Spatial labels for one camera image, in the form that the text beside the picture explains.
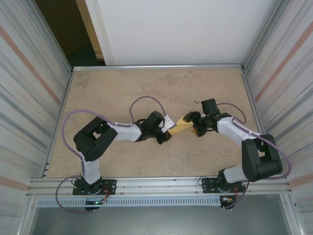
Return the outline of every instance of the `yellow block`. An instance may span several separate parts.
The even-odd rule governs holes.
[[[187,129],[188,127],[191,127],[193,126],[193,123],[192,122],[186,122],[183,120],[183,117],[181,117],[177,122],[176,122],[176,126],[171,129],[171,130],[168,130],[168,132],[171,134],[171,135],[174,135],[180,131],[183,131],[185,129]]]

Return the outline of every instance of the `marble-patterned surface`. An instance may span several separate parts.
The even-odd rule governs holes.
[[[201,111],[198,101],[215,98],[231,102],[247,115],[247,127],[257,131],[244,84],[238,69],[77,71],[74,74],[63,118],[76,109],[89,109],[110,120],[130,122],[129,106],[138,97],[157,98],[174,120],[190,111]],[[233,107],[222,112],[240,117]],[[158,104],[143,99],[134,105],[135,119],[146,118]],[[66,124],[65,136],[74,148],[74,135],[94,117],[75,114]],[[113,142],[100,159],[103,177],[216,175],[220,169],[240,164],[241,148],[226,136],[214,132],[198,138],[192,128],[159,145],[155,139],[143,142]],[[47,176],[67,177],[81,172],[78,158],[66,149],[60,132]]]

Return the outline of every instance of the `white panel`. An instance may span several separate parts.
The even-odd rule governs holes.
[[[87,0],[107,65],[242,63],[276,0]]]

